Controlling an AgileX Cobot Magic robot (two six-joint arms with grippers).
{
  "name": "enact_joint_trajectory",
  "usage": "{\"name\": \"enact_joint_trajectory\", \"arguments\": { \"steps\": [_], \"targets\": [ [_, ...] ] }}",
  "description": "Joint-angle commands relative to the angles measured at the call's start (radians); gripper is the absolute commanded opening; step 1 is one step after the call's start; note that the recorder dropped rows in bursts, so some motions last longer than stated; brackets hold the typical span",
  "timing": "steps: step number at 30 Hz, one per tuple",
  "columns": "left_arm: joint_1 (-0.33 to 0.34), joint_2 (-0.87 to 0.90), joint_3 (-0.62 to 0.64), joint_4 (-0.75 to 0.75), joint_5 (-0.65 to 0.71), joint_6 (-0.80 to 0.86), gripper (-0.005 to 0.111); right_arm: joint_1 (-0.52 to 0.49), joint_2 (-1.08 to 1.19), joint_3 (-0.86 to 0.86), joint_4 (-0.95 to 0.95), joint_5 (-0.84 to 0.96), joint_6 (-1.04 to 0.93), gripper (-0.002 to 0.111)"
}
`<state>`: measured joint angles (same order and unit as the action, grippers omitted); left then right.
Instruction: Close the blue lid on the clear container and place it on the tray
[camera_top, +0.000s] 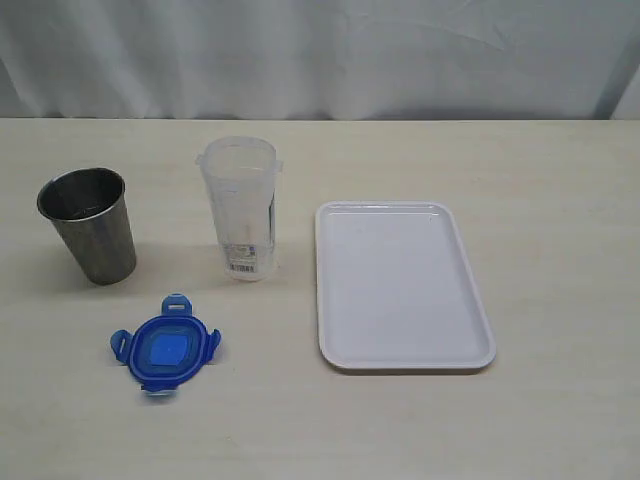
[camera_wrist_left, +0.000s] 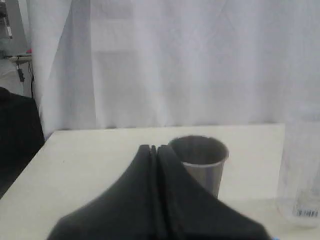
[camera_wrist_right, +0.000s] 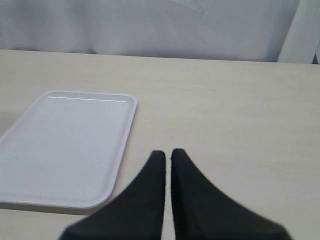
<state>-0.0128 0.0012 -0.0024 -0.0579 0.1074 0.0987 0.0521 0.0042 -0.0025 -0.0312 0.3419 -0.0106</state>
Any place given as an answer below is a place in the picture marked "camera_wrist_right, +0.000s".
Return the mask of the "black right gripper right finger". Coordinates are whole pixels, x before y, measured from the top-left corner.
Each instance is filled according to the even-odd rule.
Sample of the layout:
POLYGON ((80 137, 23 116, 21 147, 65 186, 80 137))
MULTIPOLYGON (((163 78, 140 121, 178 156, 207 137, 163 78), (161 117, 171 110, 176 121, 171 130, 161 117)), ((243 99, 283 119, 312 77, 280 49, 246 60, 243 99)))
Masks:
POLYGON ((284 226, 234 201, 213 185, 187 152, 171 154, 171 206, 177 240, 290 240, 284 226))

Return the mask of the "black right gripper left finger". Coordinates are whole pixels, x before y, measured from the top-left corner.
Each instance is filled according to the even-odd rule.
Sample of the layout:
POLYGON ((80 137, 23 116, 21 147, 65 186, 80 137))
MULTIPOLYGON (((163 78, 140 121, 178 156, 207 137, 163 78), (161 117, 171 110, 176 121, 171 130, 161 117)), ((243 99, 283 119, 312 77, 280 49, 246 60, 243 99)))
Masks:
POLYGON ((68 226, 61 240, 160 240, 166 190, 166 156, 151 152, 127 188, 109 204, 68 226))

